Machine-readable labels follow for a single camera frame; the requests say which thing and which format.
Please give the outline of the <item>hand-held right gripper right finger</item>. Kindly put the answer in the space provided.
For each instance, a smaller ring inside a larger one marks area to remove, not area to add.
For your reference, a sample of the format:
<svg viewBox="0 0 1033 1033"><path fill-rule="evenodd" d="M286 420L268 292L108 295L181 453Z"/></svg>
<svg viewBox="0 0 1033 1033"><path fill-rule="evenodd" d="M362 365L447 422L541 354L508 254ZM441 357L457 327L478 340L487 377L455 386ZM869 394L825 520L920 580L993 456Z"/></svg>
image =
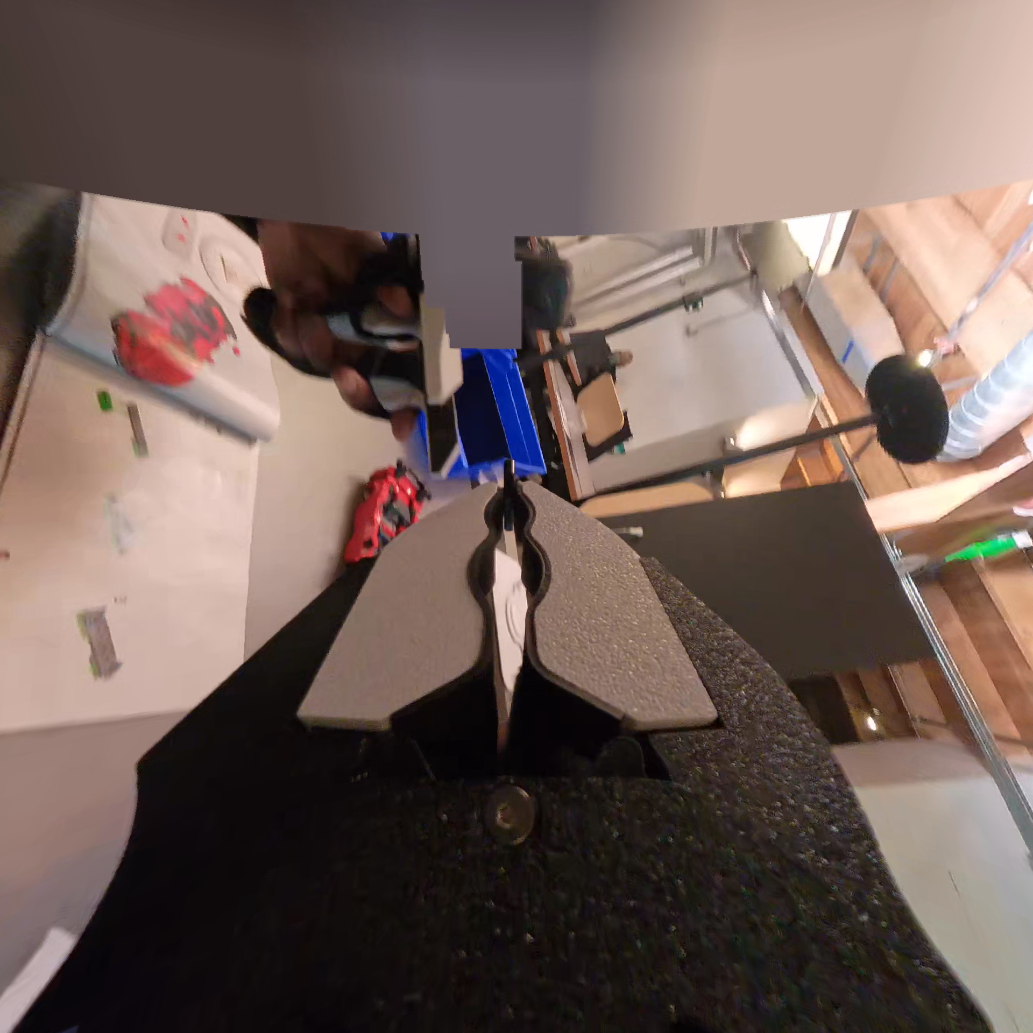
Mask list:
<svg viewBox="0 0 1033 1033"><path fill-rule="evenodd" d="M716 706L635 549L542 486L522 493L542 568L529 611L536 667L630 731L714 725Z"/></svg>

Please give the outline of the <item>blue plastic bin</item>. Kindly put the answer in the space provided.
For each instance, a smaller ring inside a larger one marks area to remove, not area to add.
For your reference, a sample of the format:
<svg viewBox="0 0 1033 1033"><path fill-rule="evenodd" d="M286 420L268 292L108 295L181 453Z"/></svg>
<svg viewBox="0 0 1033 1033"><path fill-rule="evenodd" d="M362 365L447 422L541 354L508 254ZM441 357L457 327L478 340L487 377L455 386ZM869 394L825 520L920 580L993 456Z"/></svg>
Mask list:
<svg viewBox="0 0 1033 1033"><path fill-rule="evenodd" d="M516 477L547 471L515 352L464 349L463 381L446 405L418 418L427 468L438 480L470 480L512 465Z"/></svg>

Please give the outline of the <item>white paper sheet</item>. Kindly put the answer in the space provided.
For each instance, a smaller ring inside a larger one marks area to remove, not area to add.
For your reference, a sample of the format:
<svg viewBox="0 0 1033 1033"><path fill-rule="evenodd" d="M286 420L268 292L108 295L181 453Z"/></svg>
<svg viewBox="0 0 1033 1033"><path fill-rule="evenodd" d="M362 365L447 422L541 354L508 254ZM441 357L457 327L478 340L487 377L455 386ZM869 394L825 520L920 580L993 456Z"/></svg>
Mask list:
<svg viewBox="0 0 1033 1033"><path fill-rule="evenodd" d="M100 411L96 392L115 409ZM136 403L148 458L131 443ZM2 732L183 712L242 662L258 449L38 341L2 451ZM105 494L140 536L112 546ZM79 611L122 661L97 680Z"/></svg>

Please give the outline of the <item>white sleeve with red print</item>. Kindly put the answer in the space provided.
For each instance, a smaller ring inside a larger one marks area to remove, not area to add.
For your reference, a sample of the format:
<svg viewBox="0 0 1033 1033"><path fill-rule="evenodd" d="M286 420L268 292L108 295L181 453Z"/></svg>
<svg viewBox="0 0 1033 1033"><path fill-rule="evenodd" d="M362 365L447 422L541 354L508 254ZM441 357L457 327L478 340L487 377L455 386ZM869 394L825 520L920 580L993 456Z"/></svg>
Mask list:
<svg viewBox="0 0 1033 1033"><path fill-rule="evenodd" d="M243 314L267 286L252 239L213 212L84 193L70 262L48 338L246 439L274 437L273 356Z"/></svg>

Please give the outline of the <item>black fuzzy microphone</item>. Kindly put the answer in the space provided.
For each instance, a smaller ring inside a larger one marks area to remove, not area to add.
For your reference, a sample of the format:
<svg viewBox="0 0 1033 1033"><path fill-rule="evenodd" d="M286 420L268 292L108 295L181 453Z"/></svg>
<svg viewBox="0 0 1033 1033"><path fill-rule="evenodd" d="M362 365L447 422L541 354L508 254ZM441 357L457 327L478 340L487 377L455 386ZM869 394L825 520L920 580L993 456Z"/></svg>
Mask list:
<svg viewBox="0 0 1033 1033"><path fill-rule="evenodd" d="M876 439L889 457L910 466L938 458L949 435L949 404L933 371L900 353L878 362L865 396Z"/></svg>

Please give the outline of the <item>wooden chair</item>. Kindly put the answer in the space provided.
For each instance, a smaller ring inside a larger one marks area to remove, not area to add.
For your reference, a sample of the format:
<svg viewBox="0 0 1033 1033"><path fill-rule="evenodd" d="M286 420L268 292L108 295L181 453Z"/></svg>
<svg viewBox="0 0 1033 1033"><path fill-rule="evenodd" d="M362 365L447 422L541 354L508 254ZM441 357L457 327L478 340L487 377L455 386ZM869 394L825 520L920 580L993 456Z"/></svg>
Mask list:
<svg viewBox="0 0 1033 1033"><path fill-rule="evenodd" d="M587 451L606 453L630 436L613 373L602 373L584 384L575 398Z"/></svg>

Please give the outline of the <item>black flat board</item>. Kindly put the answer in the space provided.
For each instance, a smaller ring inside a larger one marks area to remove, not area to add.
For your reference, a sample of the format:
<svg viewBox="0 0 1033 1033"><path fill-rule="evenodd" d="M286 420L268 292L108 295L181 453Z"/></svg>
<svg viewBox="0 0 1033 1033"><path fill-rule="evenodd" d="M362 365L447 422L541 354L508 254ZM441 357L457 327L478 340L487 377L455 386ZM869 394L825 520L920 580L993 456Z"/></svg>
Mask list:
<svg viewBox="0 0 1033 1033"><path fill-rule="evenodd" d="M932 659L856 486L803 487L601 518L785 681Z"/></svg>

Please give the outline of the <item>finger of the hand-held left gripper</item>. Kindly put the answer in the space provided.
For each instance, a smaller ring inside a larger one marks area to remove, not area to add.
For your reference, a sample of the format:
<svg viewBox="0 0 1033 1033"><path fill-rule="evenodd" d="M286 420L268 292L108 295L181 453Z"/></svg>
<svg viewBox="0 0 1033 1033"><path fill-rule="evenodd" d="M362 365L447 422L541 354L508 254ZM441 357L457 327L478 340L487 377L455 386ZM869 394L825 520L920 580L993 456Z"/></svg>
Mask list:
<svg viewBox="0 0 1033 1033"><path fill-rule="evenodd" d="M421 411L429 470L447 476L461 452L456 394L463 385L462 352L451 346L442 309L420 303Z"/></svg>

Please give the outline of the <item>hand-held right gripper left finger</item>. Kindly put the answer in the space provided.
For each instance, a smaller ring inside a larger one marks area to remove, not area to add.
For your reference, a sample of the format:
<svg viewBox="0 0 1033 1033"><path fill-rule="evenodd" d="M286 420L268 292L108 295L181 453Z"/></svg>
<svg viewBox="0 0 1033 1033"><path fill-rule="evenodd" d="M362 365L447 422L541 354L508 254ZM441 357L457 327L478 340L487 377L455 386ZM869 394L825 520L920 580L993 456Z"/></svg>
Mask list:
<svg viewBox="0 0 1033 1033"><path fill-rule="evenodd" d="M384 731L475 668L486 625L470 562L489 540L484 513L498 492L470 490L382 550L299 707L303 724Z"/></svg>

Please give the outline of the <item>person's left hand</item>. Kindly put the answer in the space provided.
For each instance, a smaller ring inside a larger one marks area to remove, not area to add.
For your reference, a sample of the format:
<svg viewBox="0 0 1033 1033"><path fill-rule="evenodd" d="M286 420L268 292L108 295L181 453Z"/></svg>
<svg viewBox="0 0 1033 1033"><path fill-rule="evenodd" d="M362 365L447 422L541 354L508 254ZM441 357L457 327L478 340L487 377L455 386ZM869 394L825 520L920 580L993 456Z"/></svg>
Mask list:
<svg viewBox="0 0 1033 1033"><path fill-rule="evenodd" d="M366 376L373 349L328 326L328 314L343 312L355 294L362 269L392 242L376 231L319 224L258 218L240 224L265 265L267 287L243 303L251 334L298 372L332 381L351 409L390 422L394 438L406 442L418 422L416 411L389 413Z"/></svg>

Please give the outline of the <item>black microphone boom pole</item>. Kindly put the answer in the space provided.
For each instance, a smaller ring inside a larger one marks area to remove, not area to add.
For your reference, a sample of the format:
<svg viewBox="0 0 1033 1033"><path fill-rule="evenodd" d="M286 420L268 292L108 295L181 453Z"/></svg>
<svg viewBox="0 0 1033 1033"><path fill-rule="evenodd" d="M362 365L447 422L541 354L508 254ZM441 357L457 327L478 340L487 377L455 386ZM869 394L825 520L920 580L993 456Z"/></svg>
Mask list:
<svg viewBox="0 0 1033 1033"><path fill-rule="evenodd" d="M833 437L839 437L862 429L872 428L878 432L883 430L885 426L885 420L881 419L878 414L872 412L857 419L833 422L829 424L829 426L821 427L818 430L782 438L764 445L746 449L737 447L730 451L722 453L719 457L708 458L705 461L677 469L670 473L654 475L629 484L614 486L608 489L596 489L592 498L607 497L622 492L651 489L651 487L676 484L694 476L703 476L705 474L723 472L732 467L756 461L756 459L759 458L768 458L768 456L794 450L805 445L829 440Z"/></svg>

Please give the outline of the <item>red lego car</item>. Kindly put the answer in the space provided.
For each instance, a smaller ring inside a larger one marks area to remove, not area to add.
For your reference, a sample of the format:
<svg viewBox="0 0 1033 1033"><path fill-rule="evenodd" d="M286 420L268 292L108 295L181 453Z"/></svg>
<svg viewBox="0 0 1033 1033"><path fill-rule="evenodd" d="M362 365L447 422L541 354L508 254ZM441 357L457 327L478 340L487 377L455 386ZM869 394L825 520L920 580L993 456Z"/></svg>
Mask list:
<svg viewBox="0 0 1033 1033"><path fill-rule="evenodd" d="M375 559L403 531L419 522L432 499L429 489L404 459L376 470L363 489L342 563Z"/></svg>

